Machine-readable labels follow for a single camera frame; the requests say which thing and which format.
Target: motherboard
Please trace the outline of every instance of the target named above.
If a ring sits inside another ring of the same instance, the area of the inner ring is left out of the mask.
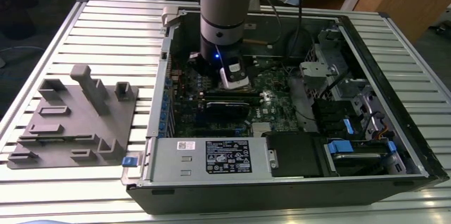
[[[254,59],[254,67],[271,60]],[[299,130],[286,68],[274,67],[250,78],[241,89],[202,76],[190,65],[173,66],[177,137],[253,137],[253,124],[273,131]]]

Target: power supply label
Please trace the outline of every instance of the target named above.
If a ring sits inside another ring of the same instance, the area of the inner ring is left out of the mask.
[[[207,141],[209,174],[253,173],[249,141]]]

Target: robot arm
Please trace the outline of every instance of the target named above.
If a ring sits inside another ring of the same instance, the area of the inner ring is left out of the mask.
[[[282,0],[298,4],[299,0]],[[239,47],[250,0],[202,0],[201,54],[215,70],[223,85],[234,89],[249,84]]]

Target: grey plastic base plate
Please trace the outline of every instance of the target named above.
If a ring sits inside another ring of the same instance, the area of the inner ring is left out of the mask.
[[[11,169],[121,165],[127,152],[139,88],[131,87],[134,96],[130,100],[118,101],[117,87],[106,86],[105,102],[110,113],[103,116],[87,100],[82,87],[66,88],[57,91],[61,100],[53,100],[53,104],[42,99],[10,156]]]

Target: slotted metal tabletop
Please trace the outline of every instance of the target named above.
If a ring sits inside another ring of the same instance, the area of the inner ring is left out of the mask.
[[[170,221],[171,223],[446,223],[451,218],[451,182],[406,192],[362,207],[150,216],[126,193],[122,177],[138,178],[139,168],[122,166],[11,170],[10,153],[25,132],[41,95],[42,80],[70,78],[75,63],[91,66],[105,85],[129,81],[139,101],[129,152],[145,149],[146,128],[165,35],[162,9],[194,3],[147,0],[78,2],[26,86],[0,123],[0,223],[58,220],[73,223]],[[279,8],[293,12],[294,9]],[[390,18],[377,13],[306,10],[348,15],[369,46],[425,138],[451,175],[451,94]]]

